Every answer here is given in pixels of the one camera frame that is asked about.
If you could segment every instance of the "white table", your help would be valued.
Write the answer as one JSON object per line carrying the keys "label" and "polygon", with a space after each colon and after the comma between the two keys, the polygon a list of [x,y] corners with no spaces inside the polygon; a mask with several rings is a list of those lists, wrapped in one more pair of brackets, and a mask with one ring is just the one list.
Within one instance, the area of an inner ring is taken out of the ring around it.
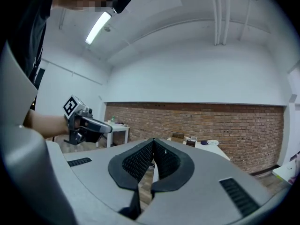
{"label": "white table", "polygon": [[281,167],[274,169],[272,173],[280,180],[284,180],[289,183],[289,179],[296,176],[296,160],[294,159],[283,164]]}
{"label": "white table", "polygon": [[[230,158],[217,145],[202,145],[200,142],[196,142],[195,148],[199,148],[202,150],[206,150],[208,152],[216,153],[230,161]],[[159,180],[158,167],[155,166],[154,174],[153,174],[153,182],[156,182],[158,180]]]}
{"label": "white table", "polygon": [[126,127],[122,124],[115,124],[111,122],[104,122],[112,127],[112,132],[107,134],[107,147],[109,148],[113,143],[113,133],[114,132],[121,132],[125,131],[125,141],[124,144],[128,142],[128,133],[129,133],[129,127]]}

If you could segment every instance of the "wooden floor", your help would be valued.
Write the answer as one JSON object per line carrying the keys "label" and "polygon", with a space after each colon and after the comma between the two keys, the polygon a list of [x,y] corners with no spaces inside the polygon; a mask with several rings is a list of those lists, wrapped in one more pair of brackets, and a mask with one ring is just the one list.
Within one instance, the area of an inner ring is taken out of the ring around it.
{"label": "wooden floor", "polygon": [[[56,143],[59,144],[60,149],[63,153],[106,148],[105,139],[100,140],[99,147],[97,148],[95,143],[90,143],[90,142],[83,142],[80,145],[74,146],[63,141],[64,139],[67,138],[68,136],[58,136],[54,140]],[[150,167],[139,183],[139,195],[140,195],[140,204],[142,210],[145,210],[152,200],[152,195],[150,190],[151,190],[151,185],[153,180],[153,174],[154,174],[154,169]],[[286,182],[279,180],[270,172],[264,175],[255,176],[255,178],[263,186],[265,186],[272,195],[278,193],[280,190],[284,188],[289,187],[289,185]]]}

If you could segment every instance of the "fluorescent light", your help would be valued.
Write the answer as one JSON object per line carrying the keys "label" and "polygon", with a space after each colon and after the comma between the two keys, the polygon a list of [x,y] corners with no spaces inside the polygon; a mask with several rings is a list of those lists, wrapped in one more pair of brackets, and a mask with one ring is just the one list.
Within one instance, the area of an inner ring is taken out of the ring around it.
{"label": "fluorescent light", "polygon": [[95,39],[96,35],[99,33],[99,31],[103,28],[103,26],[107,23],[107,21],[111,18],[112,16],[104,12],[98,19],[98,21],[95,23],[94,27],[90,31],[88,37],[86,38],[85,42],[87,44],[91,44],[93,40]]}

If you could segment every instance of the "person's arm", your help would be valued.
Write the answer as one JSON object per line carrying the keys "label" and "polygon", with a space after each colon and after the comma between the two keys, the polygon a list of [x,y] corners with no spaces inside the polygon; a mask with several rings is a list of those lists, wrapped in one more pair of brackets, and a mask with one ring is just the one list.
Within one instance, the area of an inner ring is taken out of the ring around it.
{"label": "person's arm", "polygon": [[23,125],[39,132],[44,138],[69,134],[67,121],[63,116],[45,116],[29,110]]}

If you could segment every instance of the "white ceiling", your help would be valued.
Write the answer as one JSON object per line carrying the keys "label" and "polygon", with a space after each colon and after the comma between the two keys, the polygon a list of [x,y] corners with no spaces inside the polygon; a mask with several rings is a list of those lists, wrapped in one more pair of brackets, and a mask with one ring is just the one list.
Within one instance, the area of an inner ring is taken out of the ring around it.
{"label": "white ceiling", "polygon": [[[252,1],[245,39],[259,44],[266,43],[269,34],[266,0]],[[225,0],[222,0],[222,18],[225,18]],[[248,0],[231,0],[229,37],[237,39],[246,18]],[[52,11],[51,19],[57,26],[61,9]],[[93,9],[83,12],[67,11],[62,30],[65,34],[84,41],[101,16]],[[102,30],[90,46],[102,60],[118,65],[126,57],[144,50],[184,39],[214,40],[214,14],[211,0],[132,0],[127,8],[108,21],[110,32]]]}

